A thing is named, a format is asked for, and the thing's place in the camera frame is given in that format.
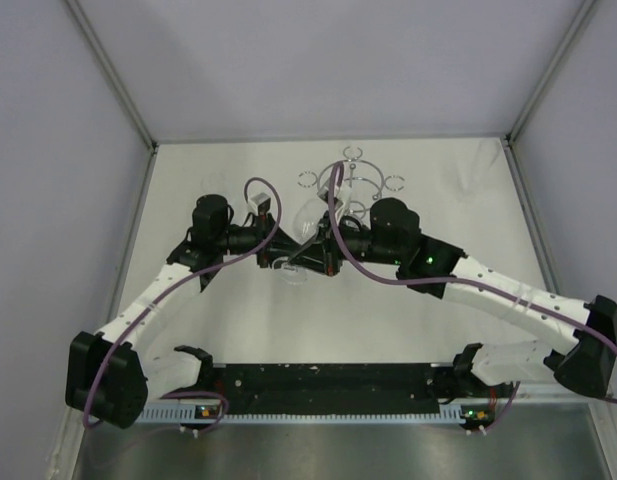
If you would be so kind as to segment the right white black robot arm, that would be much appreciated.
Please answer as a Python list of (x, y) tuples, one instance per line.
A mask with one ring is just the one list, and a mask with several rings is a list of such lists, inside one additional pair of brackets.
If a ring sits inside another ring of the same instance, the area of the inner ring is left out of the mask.
[(461, 248), (424, 234), (418, 215), (402, 201), (385, 198), (369, 210), (368, 224), (343, 207), (306, 202), (293, 220), (302, 252), (334, 275), (343, 261), (395, 265), (394, 286), (483, 311), (532, 335), (508, 346), (471, 344), (456, 358), (454, 380), (475, 396), (507, 382), (556, 381), (584, 397), (605, 400), (617, 363), (617, 304), (563, 297), (516, 281)]

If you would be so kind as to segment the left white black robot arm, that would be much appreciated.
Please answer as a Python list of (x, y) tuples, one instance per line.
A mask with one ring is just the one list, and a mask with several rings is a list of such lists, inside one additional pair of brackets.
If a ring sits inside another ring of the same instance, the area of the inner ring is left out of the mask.
[(81, 332), (69, 347), (66, 404), (82, 412), (85, 428), (132, 426), (155, 400), (202, 398), (224, 404), (212, 391), (213, 357), (179, 345), (151, 356), (150, 348), (175, 314), (204, 292), (221, 269), (253, 257), (263, 268), (287, 260), (299, 244), (269, 211), (270, 197), (251, 200), (248, 223), (218, 194), (200, 197), (192, 224), (149, 286), (95, 333)]

